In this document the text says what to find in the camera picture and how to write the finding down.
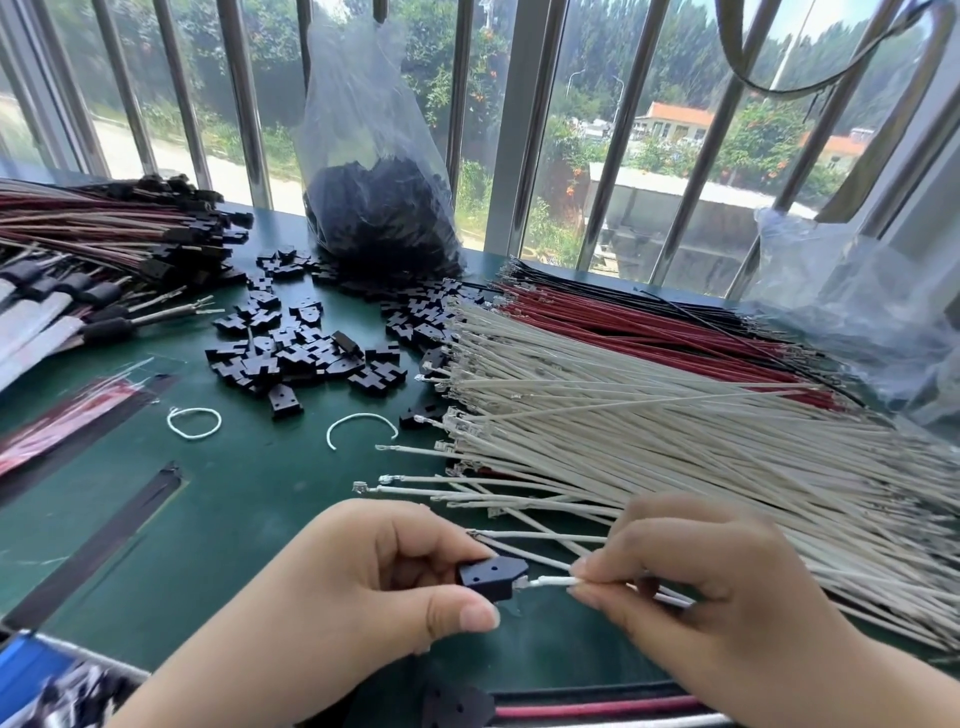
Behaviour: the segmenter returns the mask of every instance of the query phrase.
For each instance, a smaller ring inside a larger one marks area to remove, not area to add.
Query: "green tabletop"
[[[281,244],[311,249],[304,218],[257,210],[251,240],[236,249],[234,260],[238,267],[252,269],[259,252]],[[467,260],[468,277],[473,279],[494,277],[503,263],[502,258],[470,252]],[[577,275],[616,287],[630,285]],[[275,288],[286,302],[319,296],[328,332],[342,329],[361,345],[386,339],[374,304],[333,288],[315,287],[309,279],[278,282]],[[216,299],[228,306],[245,296],[243,287],[235,287],[219,292]],[[387,442],[390,432],[374,420],[341,425],[335,433],[335,452],[324,443],[327,427],[347,414],[375,412],[395,422],[408,407],[431,397],[412,376],[386,399],[363,396],[345,382],[300,389],[303,416],[275,423],[266,401],[228,389],[210,372],[204,348],[218,338],[202,318],[152,327],[128,344],[61,354],[0,395],[2,436],[94,377],[131,362],[154,356],[149,371],[177,375],[176,383],[154,403],[0,509],[0,614],[174,460],[186,485],[43,627],[58,638],[155,669],[311,518],[350,497],[353,481],[374,482],[386,473],[438,471],[442,461],[437,458],[375,450],[373,445]],[[411,374],[416,370],[409,352],[404,352],[402,366]],[[206,440],[182,440],[166,426],[172,406],[213,407],[222,414],[223,427]],[[397,442],[431,447],[437,434],[401,431]],[[491,527],[484,513],[464,513],[444,515],[463,525]],[[558,527],[565,523],[562,516],[545,521]],[[499,527],[512,527],[509,518]],[[540,551],[566,561],[572,558],[554,546]],[[562,590],[533,590],[515,602],[504,608],[502,626],[495,633],[438,644],[423,658],[393,666],[367,689],[389,690],[396,700],[409,702],[411,681],[431,672],[487,689],[662,677],[613,627]],[[369,708],[370,701],[365,702]],[[399,715],[396,703],[388,703],[394,706],[392,715]],[[416,711],[413,707],[411,711],[408,719],[396,724],[413,720]]]

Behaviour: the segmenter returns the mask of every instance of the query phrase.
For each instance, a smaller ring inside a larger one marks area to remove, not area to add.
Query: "white string loop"
[[[331,425],[330,427],[328,427],[328,428],[326,429],[326,443],[330,446],[330,449],[336,449],[336,448],[334,447],[333,443],[330,442],[330,433],[333,432],[333,428],[336,427],[337,425],[339,425],[340,423],[344,423],[344,422],[346,422],[347,420],[354,420],[354,419],[356,419],[356,418],[358,418],[358,417],[372,417],[372,418],[374,418],[375,420],[380,420],[381,422],[387,423],[387,425],[390,426],[390,429],[394,431],[394,436],[393,436],[392,438],[390,438],[391,440],[395,440],[395,439],[397,438],[397,436],[400,434],[400,431],[399,431],[398,429],[396,429],[396,427],[394,427],[394,424],[393,424],[392,422],[390,422],[390,420],[388,420],[386,417],[381,417],[380,415],[375,415],[375,414],[373,414],[372,412],[354,412],[352,415],[347,415],[346,417],[341,417],[339,420],[337,420],[335,423],[333,423],[333,425]]]
[[[179,429],[176,425],[174,425],[174,418],[179,417],[180,415],[190,414],[191,412],[208,412],[209,414],[217,418],[217,424],[214,425],[207,432],[201,432],[199,435],[188,435],[186,432],[184,432],[183,430]],[[210,409],[209,407],[186,407],[185,409],[179,409],[178,407],[171,407],[170,412],[167,414],[167,426],[170,427],[170,429],[176,432],[184,440],[202,440],[204,437],[209,437],[218,429],[220,429],[220,425],[222,425],[223,423],[224,423],[224,418],[220,416],[220,413],[217,412],[217,410],[215,409]]]

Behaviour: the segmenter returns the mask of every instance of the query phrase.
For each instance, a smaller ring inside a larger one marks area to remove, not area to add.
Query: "person's right hand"
[[[918,720],[923,706],[888,665],[884,650],[894,651],[843,618],[760,515],[695,497],[639,498],[606,545],[571,572],[585,580],[574,597],[705,704],[750,728],[954,725]],[[670,612],[651,598],[648,580],[637,591],[625,586],[647,572],[703,598]]]

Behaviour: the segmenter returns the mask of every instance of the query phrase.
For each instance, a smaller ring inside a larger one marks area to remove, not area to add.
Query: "fingernail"
[[[590,609],[597,608],[596,598],[589,589],[584,589],[578,585],[574,587],[568,587],[566,592],[581,604],[588,606]]]
[[[588,556],[581,556],[579,559],[573,562],[573,566],[570,567],[570,573],[573,576],[576,576],[579,579],[582,579],[587,574],[587,559]]]
[[[460,610],[460,629],[464,632],[490,632],[500,626],[500,611],[492,604],[468,604]]]

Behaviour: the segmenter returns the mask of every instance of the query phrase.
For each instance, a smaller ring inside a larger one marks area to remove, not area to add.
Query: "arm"
[[[324,511],[138,690],[110,728],[276,728],[499,613],[453,584],[492,552],[413,503]]]
[[[650,571],[696,587],[681,615],[624,586]],[[750,728],[948,728],[960,683],[860,634],[779,529],[693,497],[631,503],[574,565],[573,595],[710,707]]]

